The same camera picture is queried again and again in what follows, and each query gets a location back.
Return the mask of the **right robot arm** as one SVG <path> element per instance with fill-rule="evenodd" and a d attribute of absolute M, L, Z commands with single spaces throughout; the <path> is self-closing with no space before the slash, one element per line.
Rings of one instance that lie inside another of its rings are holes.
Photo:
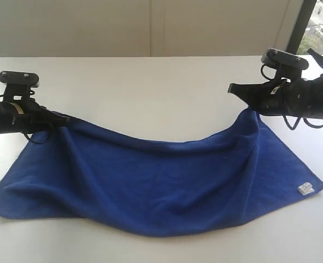
<path fill-rule="evenodd" d="M 275 84 L 232 83 L 228 93 L 261 115 L 323 119 L 323 74 L 313 80 L 282 79 Z"/>

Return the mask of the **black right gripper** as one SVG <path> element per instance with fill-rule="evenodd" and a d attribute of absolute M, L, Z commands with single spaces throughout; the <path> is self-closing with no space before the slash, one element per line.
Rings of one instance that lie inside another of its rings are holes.
<path fill-rule="evenodd" d="M 284 81 L 269 89 L 262 84 L 231 83 L 228 93 L 237 96 L 252 111 L 266 116 L 323 119 L 323 75 L 314 79 Z"/>

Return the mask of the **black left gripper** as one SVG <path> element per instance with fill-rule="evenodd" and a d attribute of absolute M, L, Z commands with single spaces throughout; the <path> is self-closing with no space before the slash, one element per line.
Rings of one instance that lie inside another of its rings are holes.
<path fill-rule="evenodd" d="M 33 134 L 65 127 L 70 120 L 70 117 L 45 107 L 42 107 L 42 118 L 46 121 L 40 119 L 38 112 L 25 109 L 17 103 L 0 102 L 0 134 Z"/>

